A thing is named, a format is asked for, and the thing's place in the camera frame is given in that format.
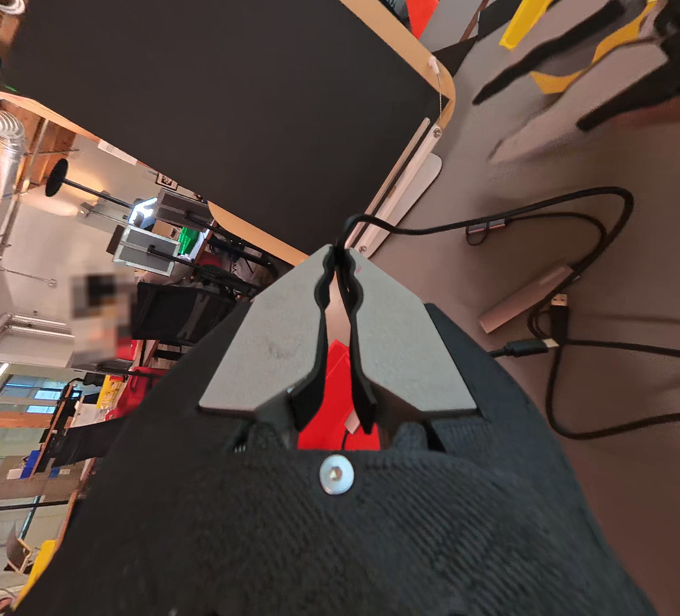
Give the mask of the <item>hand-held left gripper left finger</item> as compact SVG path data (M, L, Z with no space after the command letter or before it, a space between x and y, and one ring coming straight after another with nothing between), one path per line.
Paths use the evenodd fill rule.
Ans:
M334 275L327 245L251 301L199 400L202 411L306 428L324 398Z

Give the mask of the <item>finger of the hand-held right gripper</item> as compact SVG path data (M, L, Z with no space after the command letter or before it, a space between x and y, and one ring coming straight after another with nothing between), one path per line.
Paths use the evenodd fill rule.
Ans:
M479 105L529 75L546 95L563 93L596 59L596 47L626 23L639 0L558 0L511 51L509 63L473 99Z
M490 164L523 160L580 142L625 113L663 104L679 93L679 45L635 41L615 47L517 132L499 141Z

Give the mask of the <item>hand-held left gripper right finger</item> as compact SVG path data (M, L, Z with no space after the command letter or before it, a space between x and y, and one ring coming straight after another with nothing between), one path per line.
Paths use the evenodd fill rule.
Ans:
M430 313L414 293L354 249L338 254L350 322L352 401L365 433L476 413L477 403Z

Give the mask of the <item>red plastic bin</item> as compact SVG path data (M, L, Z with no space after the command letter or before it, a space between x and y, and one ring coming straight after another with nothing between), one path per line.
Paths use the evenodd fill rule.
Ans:
M324 398L319 411L299 434L298 450L379 451L377 427L365 433L354 412L350 350L334 340L327 355Z

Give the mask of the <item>grey usb hub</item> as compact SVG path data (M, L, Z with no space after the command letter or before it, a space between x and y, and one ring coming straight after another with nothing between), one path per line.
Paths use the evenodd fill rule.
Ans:
M573 273L573 267L562 264L549 269L548 272L516 289L480 316L481 330L487 334L497 330L536 305Z

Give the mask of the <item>black monitor screen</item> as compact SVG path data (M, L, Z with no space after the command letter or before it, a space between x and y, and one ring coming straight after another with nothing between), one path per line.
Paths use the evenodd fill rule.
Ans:
M303 254L438 92L339 0L29 0L5 84Z

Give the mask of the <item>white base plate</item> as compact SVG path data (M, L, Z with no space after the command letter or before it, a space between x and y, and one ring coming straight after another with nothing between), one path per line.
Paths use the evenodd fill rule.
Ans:
M391 226L399 225L439 176L442 166L441 158L434 153L429 153L413 179L407 186L403 187L401 195L393 204L390 214L384 218L384 221ZM356 249L364 257L370 258L388 236L387 230L370 226L362 235Z

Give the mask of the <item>silver ventilation duct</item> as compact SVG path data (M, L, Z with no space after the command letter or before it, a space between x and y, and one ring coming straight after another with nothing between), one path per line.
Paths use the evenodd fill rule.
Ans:
M26 132L20 119L1 111L1 203L11 199L26 152Z

